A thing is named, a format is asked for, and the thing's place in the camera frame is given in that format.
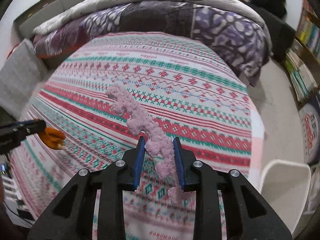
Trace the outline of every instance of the bookshelf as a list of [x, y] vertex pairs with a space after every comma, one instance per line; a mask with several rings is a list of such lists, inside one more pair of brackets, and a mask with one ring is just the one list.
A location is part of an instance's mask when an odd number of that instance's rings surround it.
[[283, 64], [301, 108], [320, 89], [320, 19], [306, 1], [295, 40]]

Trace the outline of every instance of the pink plush fabric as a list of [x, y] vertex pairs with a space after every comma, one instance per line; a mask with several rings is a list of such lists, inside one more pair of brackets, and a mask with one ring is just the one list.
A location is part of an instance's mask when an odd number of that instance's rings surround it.
[[135, 101], [127, 90], [118, 85], [113, 85], [107, 89], [106, 95], [117, 100], [112, 106], [115, 114], [122, 116], [125, 111], [131, 114], [132, 117], [127, 120], [127, 126], [134, 135], [137, 136], [141, 131], [148, 135], [148, 141], [145, 145], [146, 152], [152, 158], [158, 154], [162, 156], [164, 162], [158, 162], [155, 169], [160, 179], [165, 179], [169, 175], [173, 177], [175, 187], [168, 190], [168, 196], [171, 201], [177, 204], [182, 199], [189, 198], [190, 194], [185, 194], [179, 185], [174, 162], [173, 142], [165, 135], [158, 124], [152, 120], [148, 111]]

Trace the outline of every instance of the metal bolt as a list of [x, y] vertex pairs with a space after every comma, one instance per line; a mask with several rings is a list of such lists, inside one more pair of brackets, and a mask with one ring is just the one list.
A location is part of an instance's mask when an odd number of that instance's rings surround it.
[[238, 176], [240, 175], [240, 172], [237, 171], [237, 170], [232, 170], [232, 171], [230, 172], [230, 174], [231, 174], [231, 176], [233, 176], [233, 177], [238, 177]]
[[195, 166], [196, 168], [200, 168], [202, 167], [203, 163], [201, 161], [195, 161], [193, 162], [193, 166]]
[[122, 167], [124, 165], [125, 165], [125, 161], [123, 161], [123, 160], [116, 161], [116, 166]]
[[87, 175], [88, 174], [88, 170], [87, 169], [81, 169], [81, 170], [79, 170], [79, 175], [80, 176], [85, 176], [85, 175]]

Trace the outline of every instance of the beige floor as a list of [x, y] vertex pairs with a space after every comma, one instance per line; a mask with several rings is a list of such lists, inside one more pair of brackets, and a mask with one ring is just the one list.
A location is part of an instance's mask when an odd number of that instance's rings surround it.
[[303, 144], [300, 119], [294, 100], [294, 90], [286, 70], [275, 61], [262, 68], [256, 87], [247, 84], [266, 129], [262, 166], [273, 159], [303, 163]]

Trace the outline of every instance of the purple patterned blanket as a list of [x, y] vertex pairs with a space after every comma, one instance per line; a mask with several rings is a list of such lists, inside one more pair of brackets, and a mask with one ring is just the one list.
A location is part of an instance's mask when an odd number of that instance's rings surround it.
[[47, 58], [76, 50], [100, 35], [128, 31], [157, 31], [199, 40], [234, 72], [244, 73], [252, 86], [269, 59], [265, 33], [253, 21], [209, 6], [171, 1], [142, 1], [91, 13], [36, 37], [35, 52]]

